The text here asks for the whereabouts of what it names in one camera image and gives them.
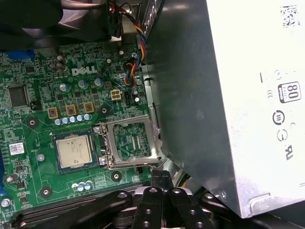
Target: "green circuit board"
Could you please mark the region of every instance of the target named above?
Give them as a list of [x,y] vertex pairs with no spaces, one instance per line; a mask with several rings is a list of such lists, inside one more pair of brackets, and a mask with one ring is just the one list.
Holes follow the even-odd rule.
[[[0,54],[0,150],[6,193],[0,201],[10,200],[0,209],[2,223],[20,210],[149,182],[149,168],[109,171],[100,166],[104,145],[92,131],[98,123],[149,114],[141,70],[133,88],[123,82],[125,64],[138,47],[129,44],[122,50],[123,57],[106,52],[103,43],[59,47],[57,55],[67,61],[66,69],[59,71],[50,67],[57,55],[38,52],[32,59],[10,60]],[[134,101],[134,91],[140,102]],[[84,120],[86,114],[90,120]],[[149,154],[143,126],[119,126],[114,133],[123,160]],[[8,176],[14,180],[7,182]]]

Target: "metal bracket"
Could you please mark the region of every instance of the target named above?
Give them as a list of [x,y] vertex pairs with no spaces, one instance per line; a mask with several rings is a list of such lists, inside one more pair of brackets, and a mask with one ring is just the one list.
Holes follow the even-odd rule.
[[[128,126],[135,123],[144,123],[145,131],[147,135],[147,140],[150,148],[150,156],[143,157],[130,157],[129,160],[122,160],[119,156],[118,150],[116,148],[113,128],[115,125]],[[101,123],[100,133],[105,139],[105,144],[107,145],[107,167],[108,169],[118,169],[125,167],[133,167],[139,165],[148,165],[159,163],[161,157],[158,156],[156,149],[156,142],[153,135],[152,123],[148,115],[143,115],[134,118],[128,118],[120,121],[110,122],[110,123]]]

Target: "wire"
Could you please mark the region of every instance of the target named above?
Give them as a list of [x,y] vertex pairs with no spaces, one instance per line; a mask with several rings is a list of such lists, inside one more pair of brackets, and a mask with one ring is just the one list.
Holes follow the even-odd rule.
[[126,10],[124,10],[122,8],[124,5],[128,5],[129,9],[130,9],[130,12],[131,12],[132,7],[129,3],[124,3],[121,6],[117,6],[115,4],[115,1],[109,0],[109,2],[112,4],[111,13],[113,13],[114,9],[118,9],[120,14],[125,15],[133,23],[134,27],[136,28],[136,30],[139,34],[141,52],[139,53],[138,57],[134,60],[133,64],[132,63],[127,64],[128,66],[130,66],[130,64],[132,64],[132,67],[130,66],[131,69],[126,73],[126,77],[124,79],[124,83],[127,86],[134,87],[134,85],[135,85],[134,72],[140,66],[141,62],[145,58],[146,38],[145,38],[144,32],[143,32],[140,24],[136,21],[136,19],[130,13],[128,13]]

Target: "capacitor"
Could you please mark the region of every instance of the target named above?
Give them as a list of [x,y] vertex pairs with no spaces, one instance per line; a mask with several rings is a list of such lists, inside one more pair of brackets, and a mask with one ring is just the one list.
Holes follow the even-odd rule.
[[77,190],[79,192],[82,192],[82,191],[84,191],[84,189],[85,189],[85,183],[84,182],[79,183],[78,187],[77,187]]
[[69,121],[69,119],[67,118],[67,117],[64,117],[63,119],[62,119],[62,123],[64,123],[64,124],[68,124],[70,121]]
[[59,85],[59,89],[62,91],[62,92],[68,92],[70,90],[70,86],[66,83],[61,83]]
[[9,199],[3,199],[1,201],[1,207],[6,208],[10,205],[10,200]]
[[124,57],[124,51],[123,51],[123,50],[120,50],[120,51],[119,51],[119,58],[120,58],[120,59],[123,59],[123,57]]
[[107,59],[107,60],[106,60],[106,62],[107,62],[108,67],[110,67],[110,66],[111,66],[111,64],[112,64],[111,59]]
[[134,102],[135,102],[136,104],[138,104],[138,103],[140,102],[140,98],[139,98],[139,97],[135,97]]
[[61,55],[57,56],[56,59],[57,59],[60,63],[62,63],[62,64],[66,64],[66,63],[67,63],[67,59],[64,58],[64,57],[61,56]]
[[37,155],[37,160],[40,161],[40,162],[44,161],[44,155],[43,154],[38,154]]
[[104,81],[101,78],[96,78],[94,80],[94,84],[98,87],[102,87],[104,85]]
[[17,180],[18,178],[19,178],[19,174],[18,173],[13,173],[13,174],[6,177],[6,182],[11,183],[11,182]]
[[85,114],[85,115],[84,115],[84,119],[85,119],[86,121],[91,120],[91,119],[92,119],[91,114]]
[[52,70],[52,71],[54,71],[54,72],[58,72],[58,68],[56,67],[56,64],[54,64],[54,63],[50,63],[49,64],[49,68]]
[[133,96],[138,96],[138,95],[139,95],[139,92],[136,91],[136,90],[134,90],[134,91],[132,91],[132,95],[133,95]]
[[77,121],[76,117],[74,117],[74,116],[71,116],[71,117],[70,117],[70,122],[76,123],[76,121]]
[[85,190],[90,190],[92,187],[92,181],[88,180],[85,184]]
[[81,89],[86,89],[86,88],[88,87],[88,84],[87,84],[87,82],[84,81],[84,80],[79,80],[78,86],[79,86]]
[[79,121],[79,122],[84,121],[84,116],[82,116],[82,115],[80,114],[80,115],[78,115],[78,116],[76,117],[76,119],[77,119],[77,121]]
[[57,62],[57,63],[56,63],[56,68],[59,69],[59,70],[61,70],[61,71],[67,70],[67,66],[64,65],[64,64],[62,64],[62,63],[60,63],[60,62]]
[[137,86],[141,86],[142,85],[142,80],[136,80],[135,83],[136,83]]
[[54,123],[55,123],[55,125],[61,125],[62,124],[62,120],[57,118],[57,119],[55,119]]

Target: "surface-mount component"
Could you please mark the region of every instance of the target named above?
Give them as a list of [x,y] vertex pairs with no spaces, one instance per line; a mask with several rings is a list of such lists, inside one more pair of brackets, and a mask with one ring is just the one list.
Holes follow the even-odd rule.
[[111,100],[121,100],[121,91],[120,90],[112,90],[110,91]]
[[48,116],[49,119],[56,119],[60,117],[59,111],[57,107],[48,108]]
[[74,104],[66,105],[67,116],[77,115],[76,106]]
[[13,85],[8,87],[10,104],[12,107],[25,107],[29,104],[27,90],[24,85]]
[[86,102],[86,103],[84,103],[84,111],[86,113],[93,113],[94,112],[93,102]]
[[60,173],[96,165],[97,160],[90,131],[54,135],[53,143]]

